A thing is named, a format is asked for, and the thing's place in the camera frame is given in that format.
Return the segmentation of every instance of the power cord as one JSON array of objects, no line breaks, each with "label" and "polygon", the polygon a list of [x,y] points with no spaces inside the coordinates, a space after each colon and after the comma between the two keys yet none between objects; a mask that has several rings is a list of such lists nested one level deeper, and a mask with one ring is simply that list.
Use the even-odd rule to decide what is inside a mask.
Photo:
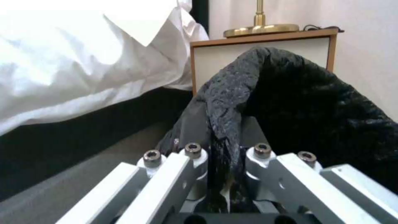
[{"label": "power cord", "polygon": [[306,26],[303,28],[303,31],[318,30],[318,29],[338,29],[338,30],[339,30],[339,33],[344,33],[344,30],[340,29],[340,27],[338,27],[338,26],[328,26],[328,27],[322,28],[322,27],[320,27],[320,26],[315,26],[315,25],[312,25],[312,24],[306,25]]}]

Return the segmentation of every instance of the white drawer front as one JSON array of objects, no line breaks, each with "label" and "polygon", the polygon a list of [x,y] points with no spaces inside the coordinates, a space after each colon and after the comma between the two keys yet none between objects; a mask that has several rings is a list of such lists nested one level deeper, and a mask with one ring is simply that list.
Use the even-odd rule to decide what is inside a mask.
[{"label": "white drawer front", "polygon": [[195,47],[196,90],[207,82],[220,69],[233,62],[239,55],[255,46],[275,47],[287,50],[326,68],[328,61],[329,38],[313,38],[264,43],[246,43],[224,46]]}]

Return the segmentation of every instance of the hex socket screw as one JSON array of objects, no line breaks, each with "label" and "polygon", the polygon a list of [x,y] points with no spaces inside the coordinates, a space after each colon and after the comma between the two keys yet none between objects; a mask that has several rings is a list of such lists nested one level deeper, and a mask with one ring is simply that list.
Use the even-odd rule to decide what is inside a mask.
[{"label": "hex socket screw", "polygon": [[144,165],[146,167],[158,167],[162,162],[162,157],[160,156],[160,152],[158,150],[149,150],[144,153],[143,156]]},{"label": "hex socket screw", "polygon": [[310,167],[312,168],[315,167],[316,156],[313,153],[307,151],[300,151],[298,152],[297,156],[305,163],[307,163]]},{"label": "hex socket screw", "polygon": [[260,159],[267,159],[271,156],[272,149],[268,144],[258,143],[254,146],[254,155]]},{"label": "hex socket screw", "polygon": [[202,147],[195,142],[191,142],[185,145],[185,154],[190,159],[197,159],[201,156]]}]

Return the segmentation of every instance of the brass lamp base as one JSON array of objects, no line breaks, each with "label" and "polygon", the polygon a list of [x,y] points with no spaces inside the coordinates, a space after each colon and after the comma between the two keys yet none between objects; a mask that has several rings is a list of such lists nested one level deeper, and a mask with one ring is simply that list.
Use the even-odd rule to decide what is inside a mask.
[{"label": "brass lamp base", "polygon": [[224,31],[224,37],[241,37],[248,35],[261,35],[268,33],[281,33],[281,32],[296,32],[299,31],[299,26],[296,24],[275,24],[266,26],[250,26],[238,29],[229,29]]}]

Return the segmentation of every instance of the black crumpled cloth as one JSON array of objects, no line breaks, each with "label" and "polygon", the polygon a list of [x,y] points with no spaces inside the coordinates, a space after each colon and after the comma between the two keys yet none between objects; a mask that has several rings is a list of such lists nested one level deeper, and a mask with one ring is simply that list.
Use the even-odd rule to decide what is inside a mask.
[{"label": "black crumpled cloth", "polygon": [[218,192],[231,177],[231,210],[256,211],[242,183],[243,116],[256,117],[277,155],[310,151],[323,167],[349,163],[398,193],[398,124],[351,85],[299,55],[263,47],[240,55],[202,86],[159,142],[162,154],[172,152],[187,111],[202,104],[212,140],[201,212],[227,212]]}]

